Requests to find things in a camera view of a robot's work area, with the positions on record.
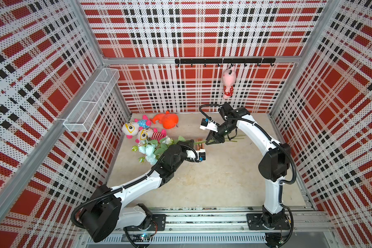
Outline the artificial flower bouquet green stems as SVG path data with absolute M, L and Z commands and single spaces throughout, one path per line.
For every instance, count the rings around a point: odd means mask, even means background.
M 199 155 L 203 151 L 203 144 L 195 145 L 195 141 L 193 140 L 186 140 L 182 136 L 179 136 L 178 139 L 172 139 L 170 137 L 165 137 L 160 141 L 157 140 L 147 140 L 141 141 L 137 145 L 132 147 L 133 152 L 140 152 L 142 155 L 139 157 L 139 163 L 150 163 L 151 165 L 155 165 L 159 158 L 164 154 L 165 151 L 169 149 L 171 145 L 180 144 L 180 142 L 191 142 L 189 145 L 192 148 L 197 147 L 196 153 Z

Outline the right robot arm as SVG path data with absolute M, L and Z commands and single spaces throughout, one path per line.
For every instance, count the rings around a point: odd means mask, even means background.
M 207 113 L 204 107 L 218 108 L 224 123 L 218 124 Z M 262 153 L 258 165 L 260 174 L 265 179 L 265 202 L 262 207 L 260 222 L 265 229 L 273 230 L 287 226 L 285 207 L 282 201 L 283 185 L 292 185 L 296 181 L 296 166 L 290 155 L 290 146 L 280 143 L 269 135 L 244 107 L 234 109 L 229 103 L 219 105 L 203 104 L 199 111 L 204 115 L 200 128 L 209 130 L 206 145 L 225 143 L 233 131 L 241 130 Z

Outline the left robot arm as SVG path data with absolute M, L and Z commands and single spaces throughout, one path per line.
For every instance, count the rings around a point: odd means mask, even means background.
M 192 140 L 169 145 L 152 168 L 145 174 L 120 186 L 98 187 L 93 195 L 71 213 L 71 222 L 87 230 L 94 242 L 100 242 L 114 230 L 128 231 L 130 227 L 148 230 L 158 228 L 152 212 L 144 205 L 128 205 L 152 190 L 168 183 L 185 161 L 200 163 L 206 160 L 204 149 L 195 150 Z

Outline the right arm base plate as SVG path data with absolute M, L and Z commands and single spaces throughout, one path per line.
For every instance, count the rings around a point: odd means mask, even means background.
M 249 230 L 290 230 L 287 216 L 283 213 L 250 213 L 247 214 L 247 224 Z

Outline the pink tape dispenser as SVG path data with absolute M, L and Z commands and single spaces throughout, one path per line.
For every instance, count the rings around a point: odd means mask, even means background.
M 204 144 L 204 143 L 205 143 L 205 140 L 198 139 L 197 142 L 195 142 L 195 145 L 201 145 L 201 144 Z

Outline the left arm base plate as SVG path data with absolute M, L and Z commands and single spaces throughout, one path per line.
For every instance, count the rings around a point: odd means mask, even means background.
M 129 226 L 128 231 L 164 231 L 166 223 L 166 215 L 152 215 L 147 217 L 139 226 Z

